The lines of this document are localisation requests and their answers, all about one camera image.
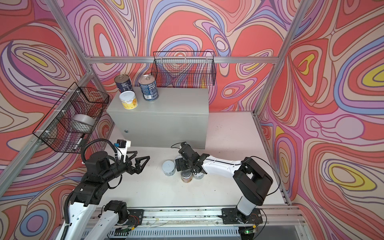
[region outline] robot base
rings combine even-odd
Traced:
[[[224,224],[239,224],[239,222],[242,222],[248,224],[256,224],[257,226],[263,223],[260,209],[258,208],[254,208],[249,216],[244,216],[240,211],[237,210],[237,208],[221,209],[221,215]]]

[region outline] metal bracket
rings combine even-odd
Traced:
[[[138,225],[138,226],[140,226],[143,223],[144,210],[143,209],[128,209],[128,211],[129,211],[128,221],[123,225]]]
[[[238,224],[236,217],[236,208],[221,209],[221,215],[224,224]],[[248,222],[250,224],[255,224],[256,226],[263,223],[263,218],[260,212],[260,209],[254,208],[251,215],[249,215]]]

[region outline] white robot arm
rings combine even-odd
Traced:
[[[255,206],[263,204],[273,183],[271,176],[250,157],[229,161],[209,154],[199,155],[186,142],[180,146],[180,158],[175,160],[177,171],[190,169],[195,173],[233,177],[244,195],[236,207],[236,220],[247,223]]]
[[[105,151],[93,153],[89,159],[85,159],[86,149],[96,142],[107,142],[115,152],[115,157],[111,157]],[[107,139],[96,139],[85,145],[81,149],[81,159],[87,167],[87,172],[81,178],[80,183],[70,193],[64,205],[65,223],[61,227],[56,240],[71,239],[80,240],[84,229],[91,215],[100,203],[101,197],[107,189],[114,189],[108,182],[121,174],[139,174],[144,169],[149,156],[136,157],[137,152],[128,152],[127,148],[131,142],[118,140],[117,144],[112,144]],[[132,159],[135,158],[135,166],[132,166]],[[124,223],[128,218],[128,211],[125,202],[110,201],[102,214],[99,222],[92,229],[87,239],[104,239],[106,234],[116,223]]]

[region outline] wire basket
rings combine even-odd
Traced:
[[[54,110],[59,113],[48,127],[44,130],[37,130],[49,112],[33,130],[33,134],[55,152],[80,153],[81,147],[88,142],[109,103],[109,95],[94,88],[77,86],[72,92],[72,96],[64,107],[61,110]],[[73,117],[76,114],[88,115],[94,120],[94,124],[74,120]]]
[[[214,86],[213,51],[155,51],[152,75],[158,87],[206,88]]]

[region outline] gray metal box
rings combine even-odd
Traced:
[[[107,109],[125,139],[136,147],[170,147],[186,141],[204,149],[208,127],[208,89],[158,88],[159,98],[144,100],[134,87],[137,107],[127,110],[118,92]]]

